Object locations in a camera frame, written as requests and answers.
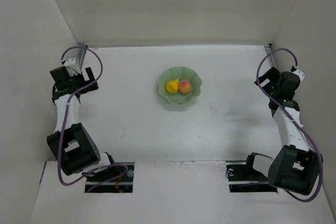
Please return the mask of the left aluminium frame post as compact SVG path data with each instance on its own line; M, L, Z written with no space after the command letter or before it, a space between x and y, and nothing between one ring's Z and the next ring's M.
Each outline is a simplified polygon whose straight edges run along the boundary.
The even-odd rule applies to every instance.
M83 42L79 42L78 46L80 48L79 48L79 52L78 52L78 56L77 56L77 64L79 66L79 69L82 70L83 62L84 62L84 59L85 59L85 55L86 55L88 45L86 45Z

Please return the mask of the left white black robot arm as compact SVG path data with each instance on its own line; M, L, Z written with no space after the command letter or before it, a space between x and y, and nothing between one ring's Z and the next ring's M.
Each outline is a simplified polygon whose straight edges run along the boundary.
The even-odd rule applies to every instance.
M80 96L98 90L92 83L94 75L90 67L85 69L88 80L74 67L58 67L50 71L55 82L52 101L57 108L57 124L54 133L47 136L47 144L60 169L66 175L87 172L114 163L108 153L100 153L93 139L79 119Z

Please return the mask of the yellow fake pear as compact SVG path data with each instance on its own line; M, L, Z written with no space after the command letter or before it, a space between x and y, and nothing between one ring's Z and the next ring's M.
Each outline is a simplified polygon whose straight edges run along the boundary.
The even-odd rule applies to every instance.
M165 89L170 94L178 93L178 91L179 91L179 84L180 84L180 79L175 79L175 80L169 81L166 84Z

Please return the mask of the green scalloped fruit bowl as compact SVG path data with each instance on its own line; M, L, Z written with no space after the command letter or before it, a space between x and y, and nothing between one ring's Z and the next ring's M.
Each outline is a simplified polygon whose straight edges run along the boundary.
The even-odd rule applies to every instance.
M202 80L196 71L187 67L172 67L158 79L158 93L171 104L187 104L201 93Z

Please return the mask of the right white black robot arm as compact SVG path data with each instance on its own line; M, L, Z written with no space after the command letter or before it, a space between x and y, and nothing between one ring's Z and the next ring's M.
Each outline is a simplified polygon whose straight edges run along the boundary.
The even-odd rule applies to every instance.
M304 73L292 67L280 72L271 67L257 76L255 85L269 98L271 116L277 124L281 150L270 165L254 167L257 153L246 159L245 170L263 176L261 183L285 190L291 197L304 195L303 202L310 202L318 195L322 178L323 158L313 140L308 138L300 123L300 107L293 98L304 79Z

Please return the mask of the orange fake peach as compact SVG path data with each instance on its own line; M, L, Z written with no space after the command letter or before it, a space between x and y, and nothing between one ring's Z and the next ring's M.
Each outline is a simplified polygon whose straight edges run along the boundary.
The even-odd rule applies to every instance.
M178 88L179 93L189 94L191 91L191 84L188 81L181 81L179 82Z

